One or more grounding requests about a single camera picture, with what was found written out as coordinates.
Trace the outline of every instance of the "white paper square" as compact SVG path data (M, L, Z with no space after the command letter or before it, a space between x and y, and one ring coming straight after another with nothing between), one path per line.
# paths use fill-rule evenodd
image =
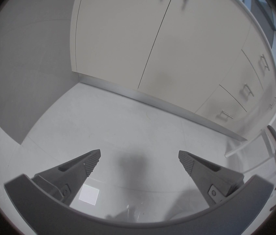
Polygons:
M99 195L99 189L93 188L88 185L83 185L81 189L81 193L79 195L79 199L91 205L96 205L97 198Z

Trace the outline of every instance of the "drawer handle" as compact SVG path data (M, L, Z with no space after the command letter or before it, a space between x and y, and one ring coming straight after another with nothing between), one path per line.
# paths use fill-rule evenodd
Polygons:
M261 56L261 58L265 60L265 63L266 63L265 68L267 68L270 71L269 65L268 65L268 63L266 61L266 58L265 58L264 54Z
M226 113L226 112L224 112L224 111L222 111L222 113L224 113L226 116L228 116L228 117L234 119L234 118L233 118L232 116L230 116L228 113Z
M248 84L244 84L244 86L245 86L245 87L247 87L247 88L248 88L248 90L249 90L249 92L250 92L250 94L251 94L252 96L254 96L254 94L253 94L253 92L251 91L251 89L250 89L249 85L248 85Z

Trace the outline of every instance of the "gray wall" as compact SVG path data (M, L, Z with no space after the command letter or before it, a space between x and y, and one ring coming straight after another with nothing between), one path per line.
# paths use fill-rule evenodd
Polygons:
M8 0L0 10L0 127L22 143L78 83L70 62L74 0Z

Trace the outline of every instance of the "drawer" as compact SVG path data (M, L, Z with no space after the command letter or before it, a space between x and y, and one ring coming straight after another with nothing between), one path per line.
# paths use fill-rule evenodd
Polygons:
M221 86L248 112L263 95L263 88L248 58L241 51Z
M246 111L224 88L218 86L196 114L236 132L236 123Z
M274 66L267 45L254 25L250 27L242 51L250 60L265 90L270 81L274 79Z

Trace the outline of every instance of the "cabinet handle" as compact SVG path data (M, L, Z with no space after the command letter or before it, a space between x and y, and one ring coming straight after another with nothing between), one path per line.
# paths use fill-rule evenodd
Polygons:
M233 118L232 116L230 116L228 113L226 113L226 112L224 112L224 111L222 111L222 113L224 113L226 116L228 116L228 117L234 119L234 118Z
M270 71L269 65L268 65L268 63L266 61L266 58L265 58L264 54L261 56L261 58L265 60L265 63L266 63L265 68L267 68Z
M251 91L251 89L250 89L249 85L248 85L248 84L244 84L244 86L245 86L245 87L247 87L247 88L248 88L248 90L249 90L249 92L250 92L250 94L251 94L252 96L254 96L254 94L253 94L253 92Z

